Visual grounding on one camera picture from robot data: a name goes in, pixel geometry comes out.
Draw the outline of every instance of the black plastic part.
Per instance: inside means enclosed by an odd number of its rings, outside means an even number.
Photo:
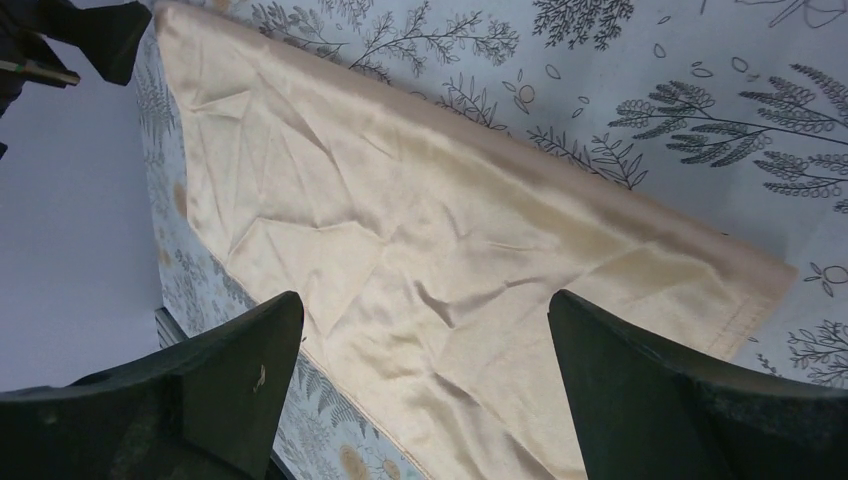
[[[567,291],[548,319],[590,480],[848,478],[848,391],[722,362]]]
[[[71,386],[0,394],[0,478],[263,479],[302,329],[285,293]]]
[[[79,47],[104,80],[130,82],[138,44],[153,16],[147,7],[132,2],[82,10],[67,0],[39,0],[38,12],[43,33]]]

